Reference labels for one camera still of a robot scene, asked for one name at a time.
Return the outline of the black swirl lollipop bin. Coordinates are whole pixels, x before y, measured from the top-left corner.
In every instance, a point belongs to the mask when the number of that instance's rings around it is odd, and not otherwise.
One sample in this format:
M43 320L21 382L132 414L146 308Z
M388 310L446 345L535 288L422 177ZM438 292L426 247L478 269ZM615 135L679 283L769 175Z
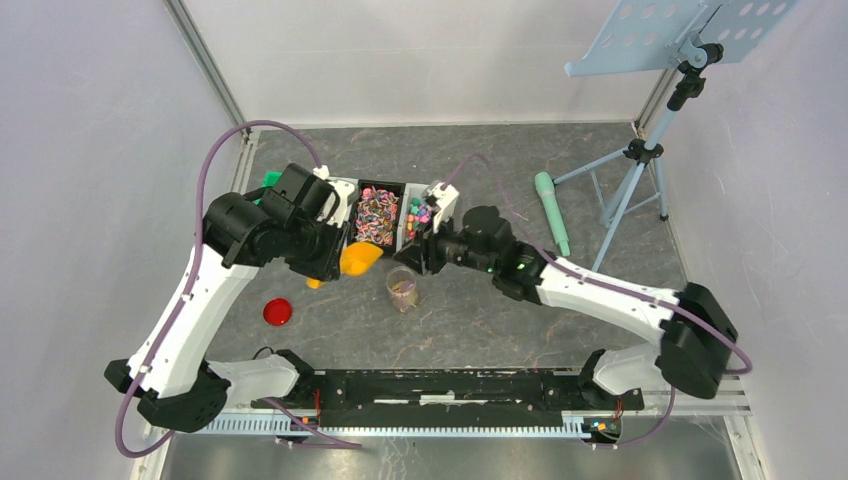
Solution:
M393 254L402 240L403 183L358 180L359 195L349 214L349 242L364 242Z

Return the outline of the clear plastic jar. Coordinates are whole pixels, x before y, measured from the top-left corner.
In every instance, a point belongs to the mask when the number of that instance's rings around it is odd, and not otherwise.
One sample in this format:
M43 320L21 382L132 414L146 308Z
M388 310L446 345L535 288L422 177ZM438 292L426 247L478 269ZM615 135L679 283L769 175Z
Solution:
M386 287L393 306L402 313L415 308L418 303L416 273L407 267L395 267L386 277Z

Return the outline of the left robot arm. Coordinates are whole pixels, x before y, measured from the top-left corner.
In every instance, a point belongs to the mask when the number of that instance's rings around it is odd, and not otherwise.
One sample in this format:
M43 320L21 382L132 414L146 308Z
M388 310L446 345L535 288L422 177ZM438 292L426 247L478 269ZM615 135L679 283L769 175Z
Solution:
M290 164L270 187L211 202L201 242L166 312L134 355L108 364L107 381L137 399L150 424L185 433L264 397L306 405L314 381L291 356L220 362L206 353L234 301L270 262L281 259L314 281L339 278L357 192L355 183L329 176L325 167Z

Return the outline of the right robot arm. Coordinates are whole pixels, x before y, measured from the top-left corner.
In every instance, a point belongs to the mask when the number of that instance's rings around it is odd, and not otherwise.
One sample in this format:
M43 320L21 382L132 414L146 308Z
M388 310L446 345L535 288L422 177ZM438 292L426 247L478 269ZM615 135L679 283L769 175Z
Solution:
M516 238L494 206L468 210L461 227L430 223L395 254L421 275L447 264L484 272L503 295L576 311L627 330L643 344L591 355L577 382L580 400L602 408L636 388L668 385L699 399L716 396L738 332L705 286L675 291L586 271Z

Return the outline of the blue music stand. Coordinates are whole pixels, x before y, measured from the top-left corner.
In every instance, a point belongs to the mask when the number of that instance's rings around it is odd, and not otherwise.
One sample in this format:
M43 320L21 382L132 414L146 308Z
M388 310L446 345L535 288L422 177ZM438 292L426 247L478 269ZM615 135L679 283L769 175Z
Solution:
M607 233L592 265L599 270L623 217L635 210L634 192L654 173L661 220L669 218L661 139L687 101L701 95L705 70L742 62L795 8L780 1L620 1L585 55L565 65L571 77L658 71L657 85L635 123L636 136L623 148L553 179L553 185L597 175L620 158L631 167L610 199L601 198L599 222Z

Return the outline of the green candy bin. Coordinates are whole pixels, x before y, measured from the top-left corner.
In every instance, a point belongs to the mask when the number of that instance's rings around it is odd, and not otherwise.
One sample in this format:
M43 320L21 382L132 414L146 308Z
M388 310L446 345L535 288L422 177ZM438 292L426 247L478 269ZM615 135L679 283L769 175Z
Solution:
M255 204L259 204L262 198L262 192L270 187L273 187L277 184L282 173L280 171L267 171L263 177L261 186L254 191L253 201Z

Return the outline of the red jar lid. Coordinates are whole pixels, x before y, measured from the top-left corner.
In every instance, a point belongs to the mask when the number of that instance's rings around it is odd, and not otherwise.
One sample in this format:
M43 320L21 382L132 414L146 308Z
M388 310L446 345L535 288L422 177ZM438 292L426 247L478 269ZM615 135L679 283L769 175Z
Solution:
M272 326L285 325L291 319L292 314L292 305L285 298L270 300L262 311L264 321Z

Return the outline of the orange plastic scoop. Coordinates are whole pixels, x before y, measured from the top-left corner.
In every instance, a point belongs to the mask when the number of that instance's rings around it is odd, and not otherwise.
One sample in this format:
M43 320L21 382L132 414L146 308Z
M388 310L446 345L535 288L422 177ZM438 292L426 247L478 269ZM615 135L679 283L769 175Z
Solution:
M382 248L367 242L354 242L352 244L345 245L341 252L340 277L358 277L367 273L382 257L382 255ZM307 285L313 289L317 289L325 283L333 282L323 282L313 280L308 277L306 278Z

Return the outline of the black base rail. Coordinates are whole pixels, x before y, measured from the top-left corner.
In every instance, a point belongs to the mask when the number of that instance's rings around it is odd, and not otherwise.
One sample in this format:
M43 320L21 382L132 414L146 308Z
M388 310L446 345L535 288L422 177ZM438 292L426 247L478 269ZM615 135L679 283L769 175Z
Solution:
M640 390L602 392L573 369L314 371L280 398L311 409L322 427L482 429L556 427L565 412L617 413L645 407Z

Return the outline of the aluminium frame post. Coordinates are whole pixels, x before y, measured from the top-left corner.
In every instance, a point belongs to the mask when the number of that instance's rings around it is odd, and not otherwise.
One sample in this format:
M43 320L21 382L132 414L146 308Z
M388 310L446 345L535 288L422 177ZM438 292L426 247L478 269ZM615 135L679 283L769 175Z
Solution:
M169 11L177 29L230 122L233 125L246 122L247 119L194 21L186 2L183 0L164 0L163 4Z

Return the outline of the white star candy bin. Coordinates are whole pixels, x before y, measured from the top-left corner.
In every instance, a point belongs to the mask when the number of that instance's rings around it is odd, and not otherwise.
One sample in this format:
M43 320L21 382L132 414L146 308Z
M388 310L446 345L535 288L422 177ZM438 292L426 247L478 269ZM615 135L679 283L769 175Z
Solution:
M432 208L427 203L428 186L406 183L400 199L395 235L395 251L399 252L408 243L418 239L432 217Z

